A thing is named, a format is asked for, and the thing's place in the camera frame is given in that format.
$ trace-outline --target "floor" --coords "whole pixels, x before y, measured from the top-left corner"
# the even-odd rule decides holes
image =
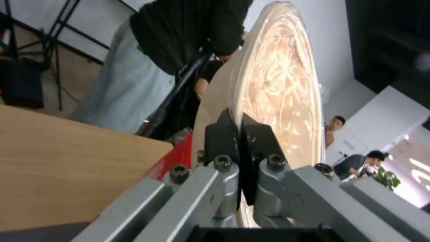
[[[15,35],[18,46],[37,40],[37,37],[33,33],[20,27],[15,27]],[[25,49],[25,51],[40,50],[40,45]],[[97,77],[101,66],[61,46],[59,47],[58,53],[60,59],[63,110],[61,111],[58,108],[57,85],[55,84],[55,78],[51,71],[46,71],[42,74],[45,107],[43,109],[30,110],[60,118],[69,118],[78,102],[85,96],[93,80]]]

